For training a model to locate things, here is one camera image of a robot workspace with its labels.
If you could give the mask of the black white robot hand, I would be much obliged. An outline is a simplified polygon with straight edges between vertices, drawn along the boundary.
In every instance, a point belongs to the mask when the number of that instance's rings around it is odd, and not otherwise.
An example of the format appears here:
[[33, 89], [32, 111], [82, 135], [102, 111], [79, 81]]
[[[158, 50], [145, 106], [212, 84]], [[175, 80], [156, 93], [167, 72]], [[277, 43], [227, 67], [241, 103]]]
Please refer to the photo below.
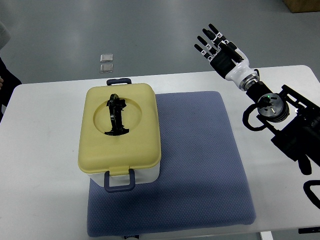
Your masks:
[[202, 32], [205, 40], [197, 36], [201, 46], [194, 47], [209, 62], [210, 66], [225, 80], [233, 82], [240, 90], [247, 91], [251, 85], [260, 80], [256, 70], [250, 67], [247, 56], [229, 41], [213, 24]]

